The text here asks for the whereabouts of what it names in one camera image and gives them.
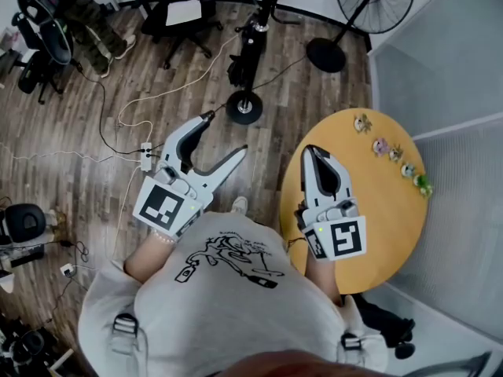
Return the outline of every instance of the person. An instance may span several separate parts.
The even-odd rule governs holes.
[[[116,34],[101,13],[100,6],[94,0],[60,0],[60,10],[67,20],[70,32],[81,45],[84,56],[94,71],[102,78],[110,73],[110,66],[114,59],[120,60],[126,56],[136,43],[136,36],[130,35],[122,39]],[[107,56],[101,54],[90,28],[109,51]]]
[[[96,275],[79,319],[80,346],[96,373],[384,372],[384,339],[365,333],[353,298],[341,298],[335,262],[308,254],[303,276],[291,265],[282,238],[247,218],[247,209],[248,201],[238,197],[230,213],[203,214],[176,244],[154,231],[125,262],[110,262]],[[138,322],[131,329],[138,335],[133,350],[127,340],[113,338],[114,319],[124,312]],[[352,345],[344,344],[345,337]]]

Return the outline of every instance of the round wooden table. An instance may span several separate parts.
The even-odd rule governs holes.
[[[373,124],[367,133],[357,133],[355,116],[366,114]],[[383,137],[392,147],[400,145],[402,161],[388,154],[377,157],[373,142]],[[300,155],[306,145],[330,152],[351,176],[360,215],[366,217],[367,252],[337,261],[336,280],[341,294],[367,291],[395,274],[415,248],[428,207],[428,200],[400,172],[402,162],[412,163],[419,173],[424,164],[412,138],[390,117],[370,109],[347,109],[327,117],[302,140],[293,154],[281,188],[281,231],[285,241],[302,237],[294,211],[304,199],[300,190]],[[307,243],[295,242],[289,250],[295,267],[306,270]]]

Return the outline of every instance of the fan base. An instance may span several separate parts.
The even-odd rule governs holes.
[[[330,39],[315,38],[307,44],[307,57],[324,72],[339,72],[346,65],[346,55]]]
[[[226,110],[235,123],[252,124],[263,112],[262,99],[253,92],[237,91],[227,100]]]

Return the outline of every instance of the pants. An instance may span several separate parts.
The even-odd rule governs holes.
[[[98,74],[108,70],[108,59],[103,56],[86,27],[91,28],[113,57],[126,50],[126,41],[120,38],[101,14],[94,0],[77,0],[64,12],[73,37],[81,45],[84,55]]]

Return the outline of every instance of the sneaker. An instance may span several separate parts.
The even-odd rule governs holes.
[[[121,54],[120,56],[117,56],[116,59],[120,60],[124,56],[126,56],[126,53],[129,52],[131,49],[133,49],[134,45],[136,45],[136,35],[129,35],[126,38],[126,50],[124,50],[123,54]]]
[[[108,67],[107,67],[107,71],[105,71],[103,74],[100,74],[100,77],[102,77],[103,79],[108,77],[108,74],[110,74],[110,66],[112,65],[112,62],[113,62],[113,57],[110,53],[105,54],[105,57],[108,59]]]
[[[239,196],[233,202],[233,208],[230,212],[235,212],[237,214],[246,215],[248,212],[248,200],[246,197]]]

